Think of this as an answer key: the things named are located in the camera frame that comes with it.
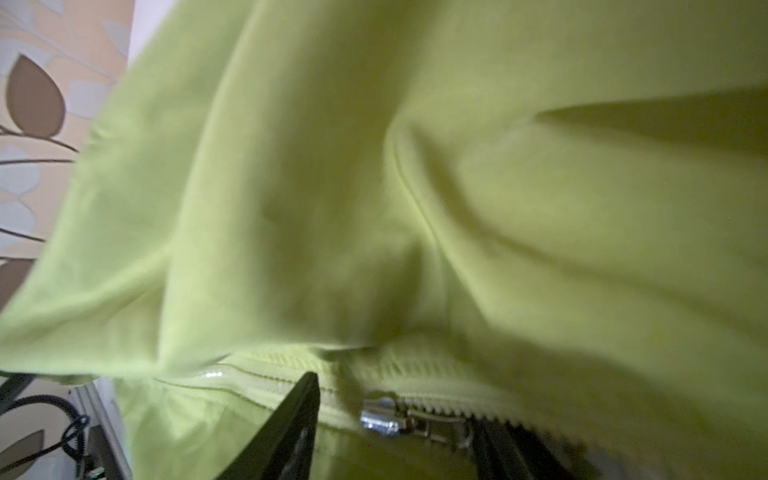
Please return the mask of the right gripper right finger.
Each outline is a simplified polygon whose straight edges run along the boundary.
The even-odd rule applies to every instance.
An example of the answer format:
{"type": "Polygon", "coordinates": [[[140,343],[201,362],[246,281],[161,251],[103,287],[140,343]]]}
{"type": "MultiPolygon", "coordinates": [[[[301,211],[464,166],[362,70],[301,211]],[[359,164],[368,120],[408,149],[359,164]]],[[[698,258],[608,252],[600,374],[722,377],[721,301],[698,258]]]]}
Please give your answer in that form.
{"type": "Polygon", "coordinates": [[[472,453],[479,480],[574,480],[532,432],[511,424],[477,419],[472,453]]]}

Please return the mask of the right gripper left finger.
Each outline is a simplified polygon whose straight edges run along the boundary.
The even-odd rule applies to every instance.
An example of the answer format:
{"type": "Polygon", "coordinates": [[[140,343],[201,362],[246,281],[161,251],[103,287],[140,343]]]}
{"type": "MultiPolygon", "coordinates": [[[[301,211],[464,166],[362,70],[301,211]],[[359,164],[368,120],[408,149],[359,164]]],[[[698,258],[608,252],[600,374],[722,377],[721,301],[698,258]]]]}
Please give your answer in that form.
{"type": "Polygon", "coordinates": [[[318,376],[307,372],[218,480],[307,480],[319,407],[318,376]]]}

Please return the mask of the green zip-up hooded jacket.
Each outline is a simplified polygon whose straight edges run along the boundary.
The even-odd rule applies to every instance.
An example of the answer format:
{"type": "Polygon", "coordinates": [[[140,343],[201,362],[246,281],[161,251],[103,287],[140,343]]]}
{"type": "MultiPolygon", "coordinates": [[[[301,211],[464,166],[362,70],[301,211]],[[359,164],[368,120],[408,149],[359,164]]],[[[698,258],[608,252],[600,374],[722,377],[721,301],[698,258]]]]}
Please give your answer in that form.
{"type": "Polygon", "coordinates": [[[767,475],[763,1],[183,1],[93,123],[1,367],[213,479],[307,372],[314,479],[767,475]]]}

